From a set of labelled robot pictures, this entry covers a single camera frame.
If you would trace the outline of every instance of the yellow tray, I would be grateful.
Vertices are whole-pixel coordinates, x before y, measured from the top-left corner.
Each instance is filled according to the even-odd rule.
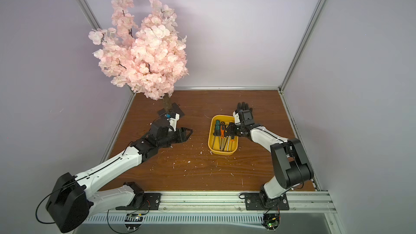
[[[230,122],[234,122],[233,116],[227,116],[227,115],[216,115],[211,120],[211,127],[209,130],[209,137],[208,137],[208,147],[214,154],[222,154],[222,155],[232,155],[237,150],[238,145],[238,137],[234,138],[234,142],[230,142],[230,145],[228,146],[228,152],[227,152],[227,144],[228,140],[226,142],[226,148],[224,151],[220,151],[220,140],[221,138],[216,138],[215,140],[215,146],[212,146],[214,143],[214,129],[215,129],[215,122],[216,120],[219,120],[221,122],[225,122],[226,126]]]

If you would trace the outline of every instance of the black mounting plate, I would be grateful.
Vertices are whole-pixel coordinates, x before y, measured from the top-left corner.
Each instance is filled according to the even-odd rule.
[[[180,109],[179,105],[176,103],[172,103],[172,112],[179,114],[180,118],[182,118],[185,115],[185,113]],[[159,116],[162,116],[165,113],[165,109],[161,109],[157,112]]]
[[[264,209],[263,206],[261,206],[260,195],[258,192],[243,192],[240,195],[244,195],[245,209],[247,211],[268,210],[268,209]],[[278,206],[279,206],[279,210],[281,211],[289,210],[289,203],[288,203],[286,194],[283,195],[283,199],[282,201],[279,202]],[[276,205],[275,207],[273,207],[271,211],[278,210],[278,206]]]
[[[157,192],[145,192],[143,194],[144,204],[143,204],[142,208],[140,208],[140,210],[143,210],[143,211],[146,211],[146,210],[157,211],[159,209],[160,196],[161,196],[161,194],[157,193]],[[130,206],[120,206],[120,207],[116,207],[116,210],[136,210],[136,209],[133,208],[133,207],[130,207]]]

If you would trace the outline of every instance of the tree trunk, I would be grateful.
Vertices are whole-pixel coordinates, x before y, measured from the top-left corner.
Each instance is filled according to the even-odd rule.
[[[163,96],[163,107],[166,113],[169,113],[172,111],[171,98],[169,97],[169,94],[167,93]]]

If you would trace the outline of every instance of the artificial cherry blossom tree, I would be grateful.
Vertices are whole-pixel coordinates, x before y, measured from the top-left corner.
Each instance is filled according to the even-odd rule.
[[[134,15],[128,12],[128,8],[134,7],[133,0],[112,0],[112,24],[117,29],[93,30],[88,37],[94,44],[102,44],[103,48],[94,56],[100,59],[102,72],[114,76],[112,84],[127,84],[135,93],[144,93],[154,100],[163,98],[168,111],[172,109],[169,97],[174,83],[188,74],[186,36],[178,40],[173,9],[159,0],[149,1],[152,13],[142,20],[139,29]],[[139,31],[133,34],[133,28]]]

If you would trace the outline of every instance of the orange screwdriver handle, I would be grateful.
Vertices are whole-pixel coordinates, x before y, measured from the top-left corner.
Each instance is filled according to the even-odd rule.
[[[224,132],[226,130],[226,124],[221,122],[221,138],[224,138]]]

